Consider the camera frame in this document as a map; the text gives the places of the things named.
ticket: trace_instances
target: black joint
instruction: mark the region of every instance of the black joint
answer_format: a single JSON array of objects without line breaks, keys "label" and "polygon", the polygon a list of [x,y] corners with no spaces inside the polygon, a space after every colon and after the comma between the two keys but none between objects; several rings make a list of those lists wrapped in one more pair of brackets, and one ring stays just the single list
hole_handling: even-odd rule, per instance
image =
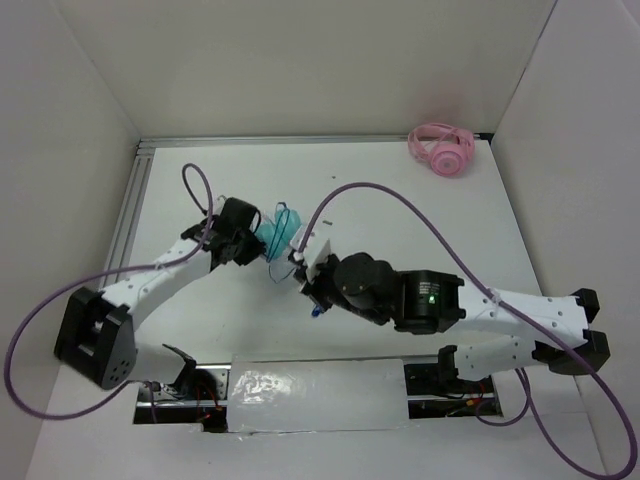
[{"label": "black joint", "polygon": [[458,347],[448,345],[442,347],[438,352],[438,380],[440,383],[450,382],[458,378],[458,369],[456,368],[455,353]]},{"label": "black joint", "polygon": [[136,363],[128,308],[115,307],[88,288],[76,290],[69,297],[53,352],[104,390],[120,385]]},{"label": "black joint", "polygon": [[[583,330],[586,343],[574,348],[596,372],[602,368],[611,356],[607,335],[594,330]],[[583,365],[571,358],[567,352],[558,350],[544,343],[536,342],[536,349],[532,353],[534,360],[545,363],[549,370],[559,375],[588,375]]]},{"label": "black joint", "polygon": [[581,288],[577,292],[573,292],[571,295],[576,297],[576,303],[578,306],[584,308],[587,322],[591,324],[600,311],[600,302],[598,301],[598,294],[596,291],[591,290],[590,288]]},{"label": "black joint", "polygon": [[400,272],[400,294],[394,312],[395,329],[414,335],[446,332],[466,316],[458,289],[464,280],[431,270]]},{"label": "black joint", "polygon": [[[211,270],[231,261],[247,265],[264,253],[265,245],[258,240],[251,226],[260,212],[250,203],[237,198],[228,198],[220,215],[213,216],[211,231],[205,238],[202,249],[211,252]],[[207,221],[185,230],[181,238],[200,242]]]}]

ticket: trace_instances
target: black bracket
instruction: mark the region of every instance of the black bracket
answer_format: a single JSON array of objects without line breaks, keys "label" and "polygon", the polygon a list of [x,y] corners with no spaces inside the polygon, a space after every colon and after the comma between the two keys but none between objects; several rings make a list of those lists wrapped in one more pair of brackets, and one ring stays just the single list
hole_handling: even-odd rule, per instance
[{"label": "black bracket", "polygon": [[111,305],[98,292],[79,288],[69,297],[53,353],[100,388],[116,387],[136,363],[127,310]]}]

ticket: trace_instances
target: white enclosure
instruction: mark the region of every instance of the white enclosure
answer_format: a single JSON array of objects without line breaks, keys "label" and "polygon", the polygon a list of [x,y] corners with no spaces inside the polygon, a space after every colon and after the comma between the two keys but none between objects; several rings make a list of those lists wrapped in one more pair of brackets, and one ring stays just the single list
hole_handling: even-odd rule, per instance
[{"label": "white enclosure", "polygon": [[[340,180],[404,189],[432,211],[488,283],[530,293],[540,287],[548,295],[595,288],[603,308],[594,328],[607,333],[612,351],[602,373],[640,430],[639,21],[640,0],[2,2],[0,348],[5,351],[20,319],[56,287],[99,270],[108,255],[116,263],[149,260],[185,226],[181,212],[190,212],[186,223],[197,220],[180,190],[180,162],[203,163],[222,193],[266,207],[282,193],[306,214],[338,179],[293,186],[280,173],[268,183],[257,180],[277,169],[308,173],[310,180],[335,169]],[[402,157],[399,136],[426,121],[496,136],[491,145],[478,142],[476,163],[465,176],[443,179]],[[346,144],[332,149],[335,144],[316,139],[316,147],[300,150],[304,158],[297,165],[291,140],[218,150],[163,148],[172,143],[154,140],[354,134],[396,138],[356,145],[351,154]],[[149,148],[136,157],[141,138]],[[372,165],[364,165],[363,157],[371,157]],[[240,177],[255,161],[263,162],[261,177]],[[224,172],[220,181],[218,169]],[[341,202],[344,210],[334,212],[342,238],[337,248],[372,249],[400,268],[455,272],[419,225],[409,227],[408,214],[377,197],[362,202],[372,202],[385,218],[397,216],[410,234],[395,240],[390,229],[370,232],[370,219],[363,219],[358,228],[371,233],[372,244],[356,246],[346,223],[361,205]],[[118,219],[123,203],[135,208]],[[433,211],[439,203],[448,209]],[[132,235],[123,244],[112,242],[130,214]],[[407,252],[422,247],[429,258],[411,265]],[[237,272],[224,275],[234,285],[257,288]],[[196,305],[195,317],[206,308],[196,299],[198,288],[222,280],[204,282],[184,292],[183,300]],[[286,302],[292,316],[307,307],[294,296]],[[172,308],[184,310],[180,296],[158,311],[158,329],[145,325],[141,338],[182,338],[203,360],[221,360],[208,356],[210,338],[163,319]],[[246,304],[243,309],[250,310]],[[59,369],[51,353],[63,310],[64,301],[57,301],[36,318],[12,367],[19,392],[40,409],[71,411],[103,395],[70,369]],[[248,322],[243,328],[263,335],[270,348],[242,344],[237,332],[222,331],[213,343],[229,361],[238,353],[392,355],[425,345],[432,353],[460,340],[433,337],[419,345],[384,329],[370,333],[366,322],[355,320],[329,320],[332,331],[345,322],[342,340],[305,318],[283,347],[274,342],[284,334],[252,331]],[[305,328],[315,329],[311,340],[302,340],[309,338]],[[627,455],[624,432],[595,384],[580,380],[580,397],[573,379],[534,372],[541,410],[562,446],[586,467],[617,471]],[[522,401],[519,387],[510,374],[496,380],[505,414],[513,416]],[[1,389],[2,478],[173,480],[188,468],[224,478],[582,478],[553,456],[531,418],[511,430],[444,419],[402,431],[243,442],[191,426],[133,426],[134,398],[133,390],[125,391],[86,423],[43,425],[22,414]],[[105,445],[113,456],[104,455]],[[482,454],[478,445],[492,453]],[[529,454],[518,455],[522,451]],[[336,461],[345,452],[346,459]],[[130,460],[122,462],[124,457]],[[391,469],[389,458],[400,459],[404,470]],[[631,478],[640,478],[639,470],[634,473]]]}]

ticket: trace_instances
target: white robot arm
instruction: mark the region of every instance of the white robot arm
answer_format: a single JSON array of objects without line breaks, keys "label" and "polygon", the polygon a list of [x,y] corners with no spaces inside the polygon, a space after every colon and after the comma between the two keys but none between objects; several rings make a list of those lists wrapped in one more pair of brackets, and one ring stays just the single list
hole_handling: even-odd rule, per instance
[{"label": "white robot arm", "polygon": [[[260,215],[256,207],[229,198],[215,216],[209,238],[187,261],[163,266],[198,245],[203,224],[184,232],[156,260],[155,270],[132,275],[101,291],[81,288],[74,292],[56,342],[56,356],[103,389],[124,382],[139,356],[134,332],[151,312],[220,265],[230,261],[246,265],[264,256],[267,247],[252,228],[256,215]],[[487,298],[455,275],[395,271],[366,253],[340,260],[321,234],[313,237],[304,252],[294,248],[289,261],[300,293],[315,303],[317,313],[337,306],[378,325],[393,321],[397,331],[416,335],[463,330],[503,335],[477,345],[441,349],[438,370],[443,382],[476,381],[497,371],[534,364],[546,364],[559,374],[586,373],[546,336],[499,308],[500,299],[553,331],[596,370],[610,355],[606,335],[589,329],[599,310],[592,290],[555,298],[492,290],[494,297]]]}]

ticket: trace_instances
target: white floor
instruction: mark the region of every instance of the white floor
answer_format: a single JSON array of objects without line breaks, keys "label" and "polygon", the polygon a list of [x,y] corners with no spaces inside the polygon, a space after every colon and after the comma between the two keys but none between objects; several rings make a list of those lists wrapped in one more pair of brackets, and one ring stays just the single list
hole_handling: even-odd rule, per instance
[{"label": "white floor", "polygon": [[[131,263],[153,260],[200,220],[181,186],[185,162],[205,170],[216,194],[237,196],[264,210],[286,201],[307,218],[337,186],[382,183],[414,201],[486,283],[539,292],[486,142],[478,142],[474,163],[459,179],[437,177],[416,164],[403,142],[158,149]],[[334,201],[325,218],[333,223],[332,245],[341,256],[367,251],[396,269],[459,273],[425,227],[380,192],[348,192]],[[137,340],[171,343],[199,362],[230,362],[238,357],[433,354],[443,345],[488,338],[400,334],[391,326],[377,327],[333,310],[312,319],[310,302],[295,290],[294,283],[273,284],[262,262],[227,266],[158,309]],[[496,376],[507,416],[522,402],[514,377]],[[544,369],[533,369],[532,377],[536,399],[558,442],[577,461],[601,469],[573,380]],[[465,418],[424,420],[385,431],[215,435],[191,425],[132,425],[135,390],[130,387],[85,419],[45,423],[28,478],[580,478],[554,456],[530,417],[505,429]],[[63,367],[49,408],[72,411],[103,396]]]}]

